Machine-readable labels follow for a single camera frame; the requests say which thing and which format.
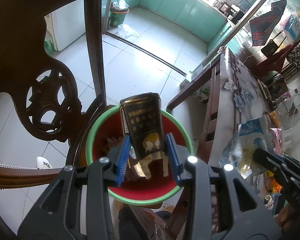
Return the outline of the black gold box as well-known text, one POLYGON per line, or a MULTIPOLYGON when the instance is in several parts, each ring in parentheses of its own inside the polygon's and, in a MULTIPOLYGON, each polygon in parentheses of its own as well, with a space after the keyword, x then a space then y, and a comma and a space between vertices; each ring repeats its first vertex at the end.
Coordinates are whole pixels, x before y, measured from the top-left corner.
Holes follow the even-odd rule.
POLYGON ((169 175, 158 93, 143 93, 120 101, 123 132, 130 136, 128 180, 150 179, 149 165, 162 160, 163 176, 169 175))

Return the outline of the blue white snack bag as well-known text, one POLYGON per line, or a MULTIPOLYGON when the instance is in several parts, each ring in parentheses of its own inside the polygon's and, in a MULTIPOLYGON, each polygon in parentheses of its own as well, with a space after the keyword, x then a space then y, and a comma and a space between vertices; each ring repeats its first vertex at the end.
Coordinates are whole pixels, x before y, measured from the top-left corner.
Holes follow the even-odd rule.
POLYGON ((237 132, 229 140, 219 159, 222 167, 231 164, 244 179, 262 174, 266 169, 254 161, 253 153, 261 148, 273 153, 269 116, 251 119, 238 126, 237 132))

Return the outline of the teal kitchen cabinets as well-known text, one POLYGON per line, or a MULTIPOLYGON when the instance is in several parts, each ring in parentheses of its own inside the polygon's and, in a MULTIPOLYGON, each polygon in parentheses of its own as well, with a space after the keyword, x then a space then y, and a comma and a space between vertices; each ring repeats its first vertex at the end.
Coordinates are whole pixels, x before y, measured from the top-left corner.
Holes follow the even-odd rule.
POLYGON ((124 1, 130 9, 146 8, 185 28, 207 44, 208 52, 214 50, 233 29, 233 25, 221 12, 202 0, 124 1))

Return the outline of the green kitchen trash bin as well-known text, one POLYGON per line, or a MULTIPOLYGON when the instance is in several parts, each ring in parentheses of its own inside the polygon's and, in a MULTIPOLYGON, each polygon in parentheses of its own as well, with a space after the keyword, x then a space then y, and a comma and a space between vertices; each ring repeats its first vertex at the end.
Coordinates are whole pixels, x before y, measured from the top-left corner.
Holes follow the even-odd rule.
POLYGON ((112 2, 110 5, 110 26, 117 28, 123 24, 129 13, 129 5, 125 0, 112 2))

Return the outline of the red bin with green rim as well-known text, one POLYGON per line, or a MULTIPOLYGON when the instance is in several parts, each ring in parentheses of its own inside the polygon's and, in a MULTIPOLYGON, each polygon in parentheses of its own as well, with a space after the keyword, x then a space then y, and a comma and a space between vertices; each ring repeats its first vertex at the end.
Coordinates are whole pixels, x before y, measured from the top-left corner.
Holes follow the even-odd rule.
MULTIPOLYGON (((172 133, 175 142, 186 147, 189 154, 193 155, 192 142, 186 129, 165 110, 162 110, 161 114, 164 133, 172 133)), ((88 129, 84 147, 86 163, 91 165, 94 161, 108 155, 104 149, 107 139, 111 137, 117 139, 121 136, 123 136, 121 115, 119 105, 115 105, 93 120, 88 129)), ((120 202, 139 206, 155 205, 168 200, 176 195, 181 187, 176 185, 171 175, 163 176, 162 164, 160 160, 150 163, 149 168, 152 172, 150 179, 125 180, 120 187, 109 187, 109 195, 120 202)))

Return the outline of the pink plastic wrapper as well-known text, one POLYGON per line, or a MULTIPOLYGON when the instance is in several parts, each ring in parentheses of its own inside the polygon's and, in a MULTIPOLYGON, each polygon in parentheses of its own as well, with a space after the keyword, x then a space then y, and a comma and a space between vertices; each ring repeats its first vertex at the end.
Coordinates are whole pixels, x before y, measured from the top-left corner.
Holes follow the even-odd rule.
POLYGON ((281 128, 270 128, 273 150, 276 155, 283 155, 283 140, 281 128))

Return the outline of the bag of orange snacks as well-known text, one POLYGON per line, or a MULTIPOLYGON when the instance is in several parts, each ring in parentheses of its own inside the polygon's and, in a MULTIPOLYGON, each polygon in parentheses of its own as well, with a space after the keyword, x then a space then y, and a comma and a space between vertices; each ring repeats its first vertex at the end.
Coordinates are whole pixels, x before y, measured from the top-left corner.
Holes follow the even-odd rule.
POLYGON ((268 115, 269 115, 272 123, 274 124, 274 126, 276 128, 281 128, 282 127, 280 118, 279 118, 279 116, 277 115, 277 113, 275 111, 270 112, 268 115))

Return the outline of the patterned tablecloth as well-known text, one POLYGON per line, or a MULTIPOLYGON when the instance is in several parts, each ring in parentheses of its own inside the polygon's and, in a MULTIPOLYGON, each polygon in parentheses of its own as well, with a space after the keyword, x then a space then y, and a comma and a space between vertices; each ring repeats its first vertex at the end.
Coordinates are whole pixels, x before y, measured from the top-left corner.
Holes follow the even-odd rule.
MULTIPOLYGON (((248 120, 270 113, 268 103, 261 89, 261 82, 252 76, 250 70, 227 47, 219 49, 220 73, 216 81, 219 88, 217 124, 211 151, 210 165, 219 165, 219 159, 238 126, 248 120)), ((270 119, 270 128, 275 128, 270 119)), ((267 183, 268 171, 245 179, 260 196, 277 193, 280 186, 267 183)))

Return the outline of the dark wooden chair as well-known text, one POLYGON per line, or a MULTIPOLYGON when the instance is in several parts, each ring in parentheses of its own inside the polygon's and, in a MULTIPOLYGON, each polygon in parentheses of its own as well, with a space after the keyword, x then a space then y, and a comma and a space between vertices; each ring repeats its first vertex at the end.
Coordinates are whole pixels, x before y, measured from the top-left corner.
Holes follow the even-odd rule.
POLYGON ((107 109, 101 1, 83 0, 87 48, 96 98, 86 111, 70 69, 44 49, 45 16, 76 0, 0 0, 0 93, 12 98, 25 129, 44 141, 68 142, 66 163, 87 165, 83 146, 107 109))

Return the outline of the black handbag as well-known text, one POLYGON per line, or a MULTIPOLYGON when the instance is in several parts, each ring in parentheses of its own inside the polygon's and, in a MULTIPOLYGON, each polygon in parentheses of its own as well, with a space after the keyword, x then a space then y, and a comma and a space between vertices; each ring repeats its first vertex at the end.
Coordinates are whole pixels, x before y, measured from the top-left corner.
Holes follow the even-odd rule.
POLYGON ((275 38, 277 38, 280 34, 282 33, 282 31, 280 31, 278 34, 276 34, 272 39, 269 40, 269 42, 261 49, 261 53, 266 57, 269 58, 271 56, 273 56, 276 51, 278 50, 278 48, 281 46, 281 44, 285 41, 285 39, 287 38, 286 36, 283 38, 283 40, 281 41, 280 44, 276 44, 275 43, 275 38))

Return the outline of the white refrigerator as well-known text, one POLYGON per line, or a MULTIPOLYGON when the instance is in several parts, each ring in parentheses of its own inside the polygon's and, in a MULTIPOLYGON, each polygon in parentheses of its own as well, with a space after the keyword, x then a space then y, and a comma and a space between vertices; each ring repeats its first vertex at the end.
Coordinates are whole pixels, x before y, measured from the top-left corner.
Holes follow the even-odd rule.
POLYGON ((61 51, 85 33, 84 0, 76 0, 46 15, 47 35, 61 51))

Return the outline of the red plaid cloth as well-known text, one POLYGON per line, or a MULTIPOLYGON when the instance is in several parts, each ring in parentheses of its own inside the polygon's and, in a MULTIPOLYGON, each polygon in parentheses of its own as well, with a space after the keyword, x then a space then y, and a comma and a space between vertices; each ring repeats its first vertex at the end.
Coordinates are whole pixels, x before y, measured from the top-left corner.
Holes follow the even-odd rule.
POLYGON ((249 21, 252 46, 264 46, 273 32, 275 26, 281 20, 287 0, 280 0, 271 3, 271 10, 249 21))

